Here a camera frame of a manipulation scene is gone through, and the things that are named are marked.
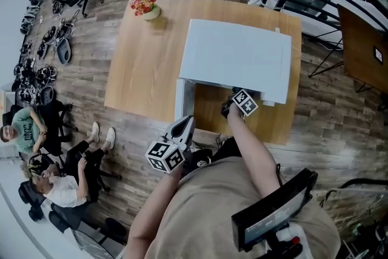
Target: wooden table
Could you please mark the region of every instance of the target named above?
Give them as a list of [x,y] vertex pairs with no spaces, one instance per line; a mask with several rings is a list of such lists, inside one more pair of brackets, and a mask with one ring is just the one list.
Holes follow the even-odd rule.
[[[388,93],[387,34],[340,5],[338,13],[343,36],[345,74]],[[382,64],[374,56],[374,47],[383,54]]]
[[[292,37],[292,62],[286,104],[259,104],[247,118],[257,136],[268,143],[288,139],[298,93],[301,61],[301,21],[284,13],[221,0],[157,0],[161,16],[143,21],[128,5],[109,71],[105,105],[115,109],[173,122],[176,79],[179,76],[190,19],[232,22],[273,30]],[[220,108],[229,89],[197,84],[196,127],[230,134]]]

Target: green t-shirt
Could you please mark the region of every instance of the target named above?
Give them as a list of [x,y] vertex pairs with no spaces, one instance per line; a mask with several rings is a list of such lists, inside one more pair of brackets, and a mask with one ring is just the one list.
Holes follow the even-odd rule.
[[33,146],[39,138],[40,130],[31,118],[31,107],[23,108],[15,113],[12,119],[12,126],[18,131],[18,137],[14,140],[19,152],[31,154]]

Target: white sneaker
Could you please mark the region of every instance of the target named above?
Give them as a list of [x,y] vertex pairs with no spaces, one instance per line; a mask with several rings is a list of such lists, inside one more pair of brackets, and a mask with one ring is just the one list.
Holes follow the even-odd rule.
[[98,143],[99,142],[99,126],[98,126],[97,122],[93,122],[92,135],[95,136],[95,143]]
[[114,128],[109,128],[106,141],[110,142],[109,150],[115,145],[116,132]]

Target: potted plant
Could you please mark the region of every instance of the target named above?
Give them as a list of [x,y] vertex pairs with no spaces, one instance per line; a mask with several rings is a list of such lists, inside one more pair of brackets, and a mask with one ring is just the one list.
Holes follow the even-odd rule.
[[132,0],[131,8],[135,16],[142,16],[145,20],[155,19],[160,15],[160,8],[155,4],[156,0]]

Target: man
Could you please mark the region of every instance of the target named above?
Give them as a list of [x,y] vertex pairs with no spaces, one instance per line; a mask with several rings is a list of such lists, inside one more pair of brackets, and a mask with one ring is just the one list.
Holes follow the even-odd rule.
[[[42,176],[30,178],[30,187],[61,207],[79,206],[87,200],[97,201],[100,189],[97,181],[99,165],[104,154],[113,148],[115,138],[115,130],[110,128],[103,146],[86,154],[89,144],[99,141],[99,126],[94,122],[89,138],[67,152],[64,168],[67,176],[60,177],[56,165],[52,164]],[[85,157],[78,161],[78,155],[82,153]]]
[[14,141],[17,150],[27,155],[36,154],[41,147],[52,155],[61,154],[61,142],[70,137],[59,137],[59,112],[70,110],[71,105],[64,106],[60,101],[53,101],[40,107],[36,113],[32,107],[26,107],[15,113],[11,126],[0,128],[3,142]]
[[[181,181],[182,167],[163,176],[133,221],[126,259],[258,258],[265,254],[264,242],[250,252],[238,252],[233,242],[230,217],[280,187],[274,159],[240,113],[233,103],[227,119],[235,140],[226,141],[212,164]],[[304,258],[310,258],[310,252],[314,259],[335,258],[340,238],[316,200],[307,203],[291,224],[306,236]]]

